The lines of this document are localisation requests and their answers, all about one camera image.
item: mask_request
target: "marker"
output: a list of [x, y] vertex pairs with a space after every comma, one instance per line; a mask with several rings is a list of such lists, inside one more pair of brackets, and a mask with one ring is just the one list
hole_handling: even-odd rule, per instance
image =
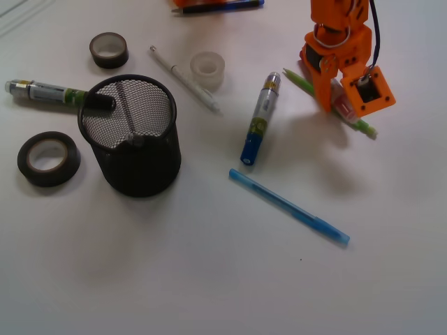
[[219, 10], [238, 10], [246, 8], [261, 7], [264, 4], [264, 0], [239, 0], [224, 3], [206, 3], [203, 5], [189, 6], [183, 8], [172, 9], [173, 13], [179, 14], [199, 14], [216, 12]]
[[230, 178], [240, 182], [242, 185], [252, 189], [257, 194], [273, 202], [278, 207], [281, 207], [283, 210], [290, 213], [294, 218], [303, 222], [305, 225], [308, 225], [310, 228], [315, 229], [317, 232], [329, 237], [330, 239], [347, 245], [350, 237], [345, 233], [339, 231], [337, 228], [332, 227], [329, 223], [316, 216], [307, 213], [304, 209], [299, 208], [296, 204], [280, 197], [276, 193], [273, 193], [268, 188], [256, 183], [254, 180], [244, 176], [242, 173], [231, 169], [230, 170]]
[[[70, 89], [42, 82], [28, 80], [11, 80], [6, 82], [5, 91], [15, 98], [23, 98], [44, 103], [60, 103], [74, 107], [80, 107], [87, 96], [86, 91], [80, 89]], [[116, 101], [112, 96], [95, 94], [92, 108], [100, 110], [114, 110]]]
[[258, 103], [251, 119], [250, 128], [245, 140], [244, 149], [240, 160], [245, 165], [253, 165], [258, 155], [259, 147], [263, 141], [267, 125], [272, 117], [274, 105], [279, 95], [281, 76], [278, 72], [272, 72], [265, 80], [264, 87], [259, 94]]
[[193, 92], [197, 98], [200, 99], [209, 109], [218, 112], [220, 110], [219, 104], [214, 101], [211, 93], [206, 89], [200, 87], [198, 83], [193, 80], [190, 80], [179, 68], [177, 65], [172, 65], [168, 63], [156, 50], [156, 47], [151, 45], [150, 50], [154, 54], [155, 58], [163, 65], [168, 71], [170, 71], [175, 77], [177, 77], [180, 82], [184, 86], [186, 86], [191, 92]]

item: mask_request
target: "black mesh pencil holder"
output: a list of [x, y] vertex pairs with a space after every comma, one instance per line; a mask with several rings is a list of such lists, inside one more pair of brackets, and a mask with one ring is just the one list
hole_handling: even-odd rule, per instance
[[[112, 96], [111, 111], [97, 109], [95, 94]], [[180, 169], [181, 155], [171, 93], [142, 75], [118, 75], [97, 84], [78, 115], [108, 183], [131, 197], [148, 197], [167, 188]]]

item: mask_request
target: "electrical tape roll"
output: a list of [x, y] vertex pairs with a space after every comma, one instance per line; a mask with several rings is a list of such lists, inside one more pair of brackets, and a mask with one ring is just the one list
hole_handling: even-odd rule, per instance
[[90, 53], [100, 68], [119, 68], [129, 59], [126, 40], [117, 33], [100, 33], [90, 42]]
[[[31, 164], [31, 155], [38, 156], [39, 149], [45, 150], [49, 145], [63, 148], [64, 157], [56, 167], [39, 170]], [[31, 184], [40, 187], [52, 187], [65, 183], [75, 175], [80, 163], [81, 156], [74, 141], [68, 135], [57, 131], [48, 131], [31, 137], [23, 144], [17, 156], [20, 172]]]

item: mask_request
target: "wire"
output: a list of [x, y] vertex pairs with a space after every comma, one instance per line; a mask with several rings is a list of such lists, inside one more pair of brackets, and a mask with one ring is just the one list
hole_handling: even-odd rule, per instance
[[379, 51], [380, 51], [380, 30], [379, 30], [379, 20], [377, 19], [376, 5], [374, 3], [374, 0], [369, 0], [369, 3], [371, 4], [372, 19], [374, 20], [376, 46], [374, 47], [374, 56], [372, 58], [372, 64], [369, 66], [368, 73], [371, 72], [371, 70], [375, 67], [377, 59], [379, 58]]
[[346, 38], [342, 42], [335, 44], [335, 45], [325, 44], [325, 43], [321, 42], [318, 39], [318, 37], [316, 37], [316, 35], [318, 33], [318, 26], [319, 26], [318, 24], [315, 24], [315, 26], [314, 26], [314, 38], [319, 43], [319, 45], [321, 45], [322, 47], [326, 47], [328, 49], [333, 49], [334, 47], [340, 47], [348, 41], [349, 37], [351, 37], [351, 27], [348, 27], [346, 29]]

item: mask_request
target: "orange object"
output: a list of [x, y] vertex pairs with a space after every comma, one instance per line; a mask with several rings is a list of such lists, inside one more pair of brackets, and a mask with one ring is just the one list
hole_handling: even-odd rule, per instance
[[395, 104], [380, 68], [366, 66], [372, 32], [365, 26], [368, 0], [311, 0], [314, 31], [305, 36], [300, 56], [312, 74], [315, 97], [331, 109], [330, 80], [343, 73], [346, 95], [359, 117]]
[[177, 7], [183, 8], [187, 6], [194, 6], [200, 3], [226, 2], [226, 0], [174, 0]]

